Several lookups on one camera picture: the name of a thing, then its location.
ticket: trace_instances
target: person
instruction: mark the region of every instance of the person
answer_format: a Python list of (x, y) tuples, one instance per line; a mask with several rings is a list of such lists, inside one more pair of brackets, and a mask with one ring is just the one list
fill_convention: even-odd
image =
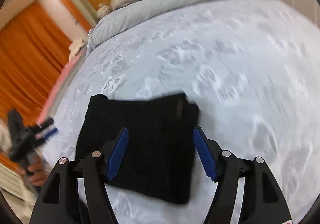
[[(44, 164), (40, 156), (36, 156), (34, 162), (27, 167), (28, 171), (32, 172), (33, 175), (29, 176), (29, 181), (34, 186), (42, 186), (48, 178), (47, 173), (44, 171)], [(26, 170), (21, 166), (17, 167), (17, 173), (22, 178), (26, 174)]]

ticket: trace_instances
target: gray duvet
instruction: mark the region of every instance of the gray duvet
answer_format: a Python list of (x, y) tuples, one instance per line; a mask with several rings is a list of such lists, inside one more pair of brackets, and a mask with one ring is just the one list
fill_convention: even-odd
[[(319, 29), (279, 0), (201, 2), (104, 39), (112, 24), (106, 16), (91, 33), (91, 54), (55, 114), (60, 133), (43, 149), (47, 161), (74, 159), (91, 96), (144, 100), (184, 91), (198, 104), (207, 137), (238, 157), (266, 160), (298, 223), (320, 192)], [(106, 189), (120, 224), (200, 224), (216, 184), (197, 155), (186, 205)]]

